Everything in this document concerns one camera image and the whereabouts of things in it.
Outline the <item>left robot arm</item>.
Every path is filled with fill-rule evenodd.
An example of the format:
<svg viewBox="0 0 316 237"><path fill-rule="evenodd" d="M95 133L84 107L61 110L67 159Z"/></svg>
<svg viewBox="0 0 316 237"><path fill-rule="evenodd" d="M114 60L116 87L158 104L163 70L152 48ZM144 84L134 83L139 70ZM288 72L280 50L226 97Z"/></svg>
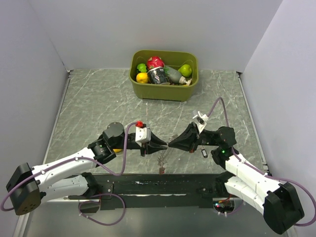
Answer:
<svg viewBox="0 0 316 237"><path fill-rule="evenodd" d="M105 165L117 155L116 149L139 150L141 156L165 150L167 143L156 137L146 124L134 122L135 132L119 122L113 122L86 148L60 160L31 167L28 163L18 166L6 185L8 195L0 204L2 211L14 210L24 215L35 210L41 203L67 196L93 198L98 194L99 185L87 170L101 167L114 176L119 173ZM11 208L4 206L6 200Z"/></svg>

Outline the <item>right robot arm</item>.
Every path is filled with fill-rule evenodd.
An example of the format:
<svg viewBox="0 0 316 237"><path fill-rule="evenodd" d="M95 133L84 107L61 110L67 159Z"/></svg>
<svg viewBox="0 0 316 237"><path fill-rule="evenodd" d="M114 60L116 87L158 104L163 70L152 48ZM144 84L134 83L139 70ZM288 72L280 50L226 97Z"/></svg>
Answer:
<svg viewBox="0 0 316 237"><path fill-rule="evenodd" d="M233 128L222 126L216 131L199 131L198 125L192 122L168 145L190 153L198 146L215 146L216 149L211 151L212 158L225 170L218 177L217 194L239 197L259 211L275 233L283 234L305 216L295 187L257 170L234 149L235 144Z"/></svg>

